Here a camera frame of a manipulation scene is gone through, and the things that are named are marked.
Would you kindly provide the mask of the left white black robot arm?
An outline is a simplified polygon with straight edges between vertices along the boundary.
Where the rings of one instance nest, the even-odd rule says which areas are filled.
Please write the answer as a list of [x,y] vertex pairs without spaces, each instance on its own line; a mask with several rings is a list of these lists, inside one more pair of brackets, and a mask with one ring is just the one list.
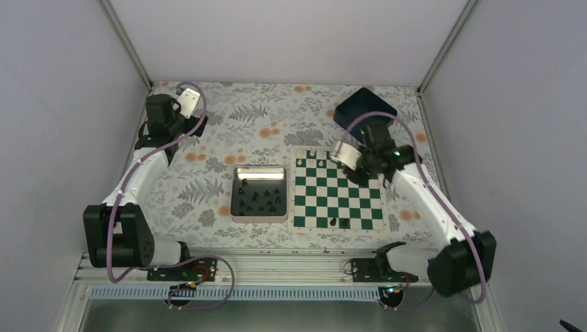
[[91,265],[95,268],[147,268],[165,265],[176,280],[192,272],[187,247],[178,241],[155,239],[143,206],[159,176],[170,166],[184,136],[200,136],[208,116],[195,111],[201,94],[186,89],[178,97],[151,95],[146,121],[138,132],[134,154],[113,192],[98,205],[89,205],[82,219]]

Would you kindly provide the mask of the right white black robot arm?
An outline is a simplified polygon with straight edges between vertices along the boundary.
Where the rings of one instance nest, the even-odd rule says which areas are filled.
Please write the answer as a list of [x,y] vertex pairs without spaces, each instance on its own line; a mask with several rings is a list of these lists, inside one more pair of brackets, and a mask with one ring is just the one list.
[[383,176],[402,193],[421,215],[435,243],[434,249],[416,248],[395,242],[378,249],[374,270],[379,279],[391,282],[400,273],[425,277],[441,296],[450,297],[487,282],[496,253],[496,238],[468,222],[430,179],[426,166],[413,145],[395,144],[384,123],[363,128],[363,144],[355,148],[341,140],[331,159],[357,185],[370,176]]

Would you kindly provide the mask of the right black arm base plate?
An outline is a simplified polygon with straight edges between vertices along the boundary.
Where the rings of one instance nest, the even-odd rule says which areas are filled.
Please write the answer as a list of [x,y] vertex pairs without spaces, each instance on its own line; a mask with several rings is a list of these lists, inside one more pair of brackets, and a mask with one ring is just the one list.
[[418,276],[404,274],[386,268],[375,258],[353,258],[343,264],[343,272],[355,283],[418,282]]

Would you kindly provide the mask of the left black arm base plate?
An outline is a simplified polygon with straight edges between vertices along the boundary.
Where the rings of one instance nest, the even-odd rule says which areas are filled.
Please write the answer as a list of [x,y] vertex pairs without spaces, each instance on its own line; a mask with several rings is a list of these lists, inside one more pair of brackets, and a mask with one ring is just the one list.
[[217,259],[205,257],[175,268],[148,270],[147,280],[152,282],[213,282]]

